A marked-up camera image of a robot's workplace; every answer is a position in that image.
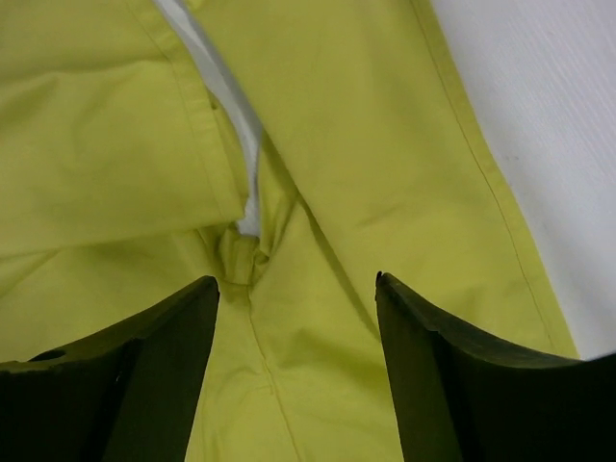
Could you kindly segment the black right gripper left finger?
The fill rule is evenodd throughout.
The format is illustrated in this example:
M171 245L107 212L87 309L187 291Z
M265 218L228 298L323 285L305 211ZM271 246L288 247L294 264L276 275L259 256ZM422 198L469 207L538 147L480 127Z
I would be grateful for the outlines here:
M3 363L2 460L184 460L218 301L204 276L79 341Z

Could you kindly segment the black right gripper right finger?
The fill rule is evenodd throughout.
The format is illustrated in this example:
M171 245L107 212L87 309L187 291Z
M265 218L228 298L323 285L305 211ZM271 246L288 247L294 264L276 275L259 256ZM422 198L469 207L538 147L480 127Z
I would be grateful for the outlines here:
M520 346L375 280L381 342L407 461L611 461L615 358Z

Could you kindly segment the yellow trousers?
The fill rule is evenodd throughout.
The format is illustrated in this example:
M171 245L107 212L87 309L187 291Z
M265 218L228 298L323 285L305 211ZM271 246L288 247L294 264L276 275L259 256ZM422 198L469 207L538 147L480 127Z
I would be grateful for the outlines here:
M386 271L577 351L426 1L5 1L1 357L203 275L187 459L399 461Z

